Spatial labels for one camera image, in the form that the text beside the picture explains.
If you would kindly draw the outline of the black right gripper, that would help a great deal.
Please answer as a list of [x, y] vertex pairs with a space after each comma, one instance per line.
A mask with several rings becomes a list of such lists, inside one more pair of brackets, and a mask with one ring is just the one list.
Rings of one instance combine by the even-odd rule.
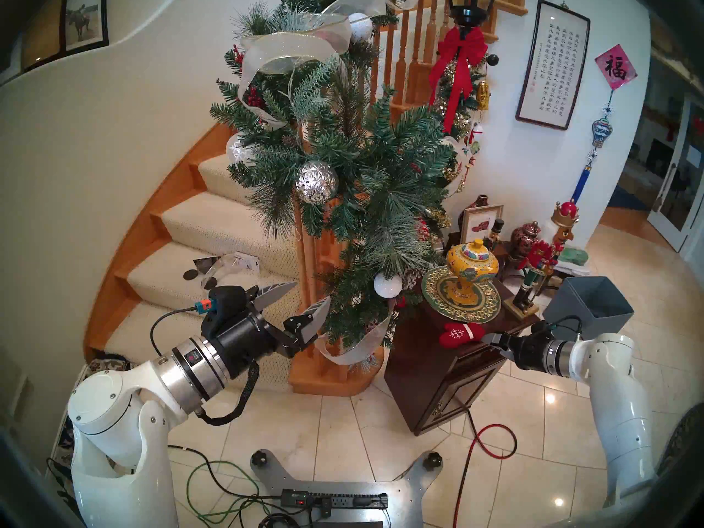
[[507, 333], [489, 333], [483, 336], [483, 343], [497, 346], [495, 350], [504, 358], [514, 362], [519, 369], [546, 373], [546, 336], [515, 337]]

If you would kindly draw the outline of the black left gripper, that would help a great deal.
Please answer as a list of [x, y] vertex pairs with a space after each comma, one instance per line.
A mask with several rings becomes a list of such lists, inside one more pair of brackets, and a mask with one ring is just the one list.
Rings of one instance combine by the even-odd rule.
[[286, 319], [284, 329], [270, 324], [260, 314], [295, 286], [295, 282], [282, 282], [246, 290], [248, 302], [259, 313], [246, 313], [239, 320], [233, 319], [218, 333], [218, 355], [231, 379], [239, 377], [254, 362], [273, 353], [291, 360], [318, 338], [318, 331], [329, 313], [328, 296], [309, 306], [302, 314]]

